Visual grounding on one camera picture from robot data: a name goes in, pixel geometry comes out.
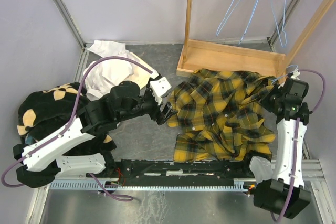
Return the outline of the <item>yellow plaid shirt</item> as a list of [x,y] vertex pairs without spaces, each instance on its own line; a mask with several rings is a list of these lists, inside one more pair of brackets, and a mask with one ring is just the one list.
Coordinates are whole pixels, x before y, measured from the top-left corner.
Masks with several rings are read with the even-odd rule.
[[264,125],[260,104],[273,88],[273,76],[251,71],[200,69],[177,85],[168,101],[177,114],[169,127],[180,127],[173,161],[242,161],[247,154],[271,159],[276,135]]

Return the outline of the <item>wooden clothes rack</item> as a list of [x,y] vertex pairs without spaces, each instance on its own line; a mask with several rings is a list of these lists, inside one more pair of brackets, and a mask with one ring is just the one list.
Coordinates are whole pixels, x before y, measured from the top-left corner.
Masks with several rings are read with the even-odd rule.
[[279,77],[308,42],[335,0],[323,0],[287,55],[190,39],[192,1],[187,0],[184,44],[176,74],[188,77],[195,70],[248,70]]

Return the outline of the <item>white shirt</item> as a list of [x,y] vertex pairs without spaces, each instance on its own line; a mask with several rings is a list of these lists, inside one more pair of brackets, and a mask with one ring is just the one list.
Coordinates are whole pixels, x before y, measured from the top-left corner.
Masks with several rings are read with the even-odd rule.
[[[136,54],[126,49],[125,43],[114,41],[96,40],[88,48],[88,51],[100,58],[119,56],[140,63],[147,69],[156,72],[149,64],[140,59]],[[95,101],[108,94],[111,88],[122,81],[132,81],[140,88],[148,83],[150,73],[143,68],[124,60],[106,60],[95,66],[85,79],[87,98]]]

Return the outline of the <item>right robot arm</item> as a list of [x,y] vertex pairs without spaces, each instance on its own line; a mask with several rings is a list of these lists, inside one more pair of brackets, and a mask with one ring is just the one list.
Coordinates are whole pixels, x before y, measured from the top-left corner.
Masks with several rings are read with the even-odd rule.
[[275,223],[292,219],[311,202],[302,177],[303,140],[310,111],[304,98],[309,85],[288,78],[276,84],[261,105],[276,116],[278,147],[275,166],[266,158],[254,156],[242,162],[241,172],[255,177],[254,206],[270,212]]

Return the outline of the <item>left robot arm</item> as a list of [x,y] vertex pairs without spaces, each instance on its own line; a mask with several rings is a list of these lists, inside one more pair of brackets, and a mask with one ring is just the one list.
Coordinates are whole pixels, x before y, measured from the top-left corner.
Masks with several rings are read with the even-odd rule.
[[38,188],[57,177],[77,177],[87,174],[112,176],[117,165],[110,151],[95,151],[90,155],[67,156],[74,147],[117,128],[120,122],[149,115],[158,125],[164,124],[177,110],[163,97],[171,89],[165,77],[149,81],[144,94],[132,81],[111,88],[98,100],[77,112],[74,119],[40,142],[14,146],[14,157],[21,163],[16,177],[21,184]]

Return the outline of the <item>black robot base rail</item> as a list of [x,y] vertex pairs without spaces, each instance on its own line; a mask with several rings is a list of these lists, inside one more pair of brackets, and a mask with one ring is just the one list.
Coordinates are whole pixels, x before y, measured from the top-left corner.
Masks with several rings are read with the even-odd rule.
[[122,159],[95,177],[124,185],[230,185],[234,179],[254,178],[251,156],[241,161],[204,160],[191,163]]

